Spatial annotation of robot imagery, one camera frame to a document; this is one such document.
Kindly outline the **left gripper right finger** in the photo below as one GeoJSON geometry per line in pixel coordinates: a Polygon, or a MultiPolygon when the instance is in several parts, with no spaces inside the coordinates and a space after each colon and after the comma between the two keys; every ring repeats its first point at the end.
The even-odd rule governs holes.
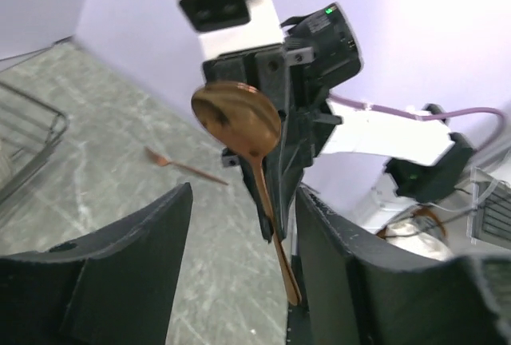
{"type": "Polygon", "coordinates": [[[290,307],[289,344],[507,344],[510,258],[446,262],[407,252],[296,193],[293,268],[303,302],[290,307]]]}

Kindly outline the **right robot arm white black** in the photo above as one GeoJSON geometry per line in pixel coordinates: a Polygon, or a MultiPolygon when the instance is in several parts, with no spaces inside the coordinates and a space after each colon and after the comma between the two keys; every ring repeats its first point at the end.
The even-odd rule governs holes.
{"type": "Polygon", "coordinates": [[[255,0],[240,22],[199,40],[205,84],[192,111],[226,147],[224,163],[241,167],[265,240],[287,235],[291,201],[320,154],[385,157],[377,187],[400,209],[447,197],[473,155],[433,105],[401,111],[331,95],[362,68],[337,4],[280,21],[271,0],[255,0]]]}

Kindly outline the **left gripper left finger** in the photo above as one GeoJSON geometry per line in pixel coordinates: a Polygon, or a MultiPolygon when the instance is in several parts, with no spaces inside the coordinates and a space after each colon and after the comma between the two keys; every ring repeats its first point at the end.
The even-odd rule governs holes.
{"type": "Polygon", "coordinates": [[[2,343],[164,343],[192,201],[181,184],[88,235],[3,256],[2,343]]]}

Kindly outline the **copper fork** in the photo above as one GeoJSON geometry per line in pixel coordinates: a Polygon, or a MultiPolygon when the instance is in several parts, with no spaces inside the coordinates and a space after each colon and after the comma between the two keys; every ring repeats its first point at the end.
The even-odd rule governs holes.
{"type": "Polygon", "coordinates": [[[151,148],[145,146],[145,154],[147,156],[147,158],[155,165],[158,165],[159,167],[165,167],[165,166],[169,166],[169,165],[173,165],[179,169],[183,169],[185,171],[188,171],[190,173],[193,173],[197,176],[200,176],[204,179],[207,179],[207,180],[210,180],[210,181],[213,181],[213,182],[216,182],[218,184],[222,184],[222,185],[228,185],[228,182],[227,181],[224,181],[222,179],[220,179],[219,177],[216,177],[216,176],[213,176],[211,174],[208,174],[204,171],[201,171],[199,169],[196,169],[196,168],[193,168],[192,166],[189,166],[189,165],[185,165],[185,164],[182,164],[182,163],[179,163],[177,161],[171,161],[169,160],[167,157],[155,152],[154,150],[152,150],[151,148]]]}

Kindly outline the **copper spoon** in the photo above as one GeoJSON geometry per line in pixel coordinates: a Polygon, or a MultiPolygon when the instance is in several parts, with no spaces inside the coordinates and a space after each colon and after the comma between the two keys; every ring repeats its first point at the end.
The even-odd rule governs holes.
{"type": "Polygon", "coordinates": [[[264,214],[276,229],[263,173],[263,159],[281,137],[275,106],[256,88],[234,81],[201,87],[192,95],[191,106],[196,119],[214,138],[250,164],[264,214]]]}

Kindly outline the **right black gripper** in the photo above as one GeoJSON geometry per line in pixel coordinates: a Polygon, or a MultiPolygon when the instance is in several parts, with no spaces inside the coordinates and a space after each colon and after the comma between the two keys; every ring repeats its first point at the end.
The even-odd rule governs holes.
{"type": "Polygon", "coordinates": [[[249,162],[239,159],[243,181],[257,208],[262,237],[273,232],[287,237],[291,202],[303,180],[304,169],[314,163],[335,126],[342,124],[327,105],[327,87],[316,77],[311,48],[287,50],[282,45],[263,46],[222,54],[203,64],[205,85],[234,81],[250,85],[275,106],[281,121],[280,143],[263,160],[267,190],[275,213],[272,228],[263,211],[249,162]]]}

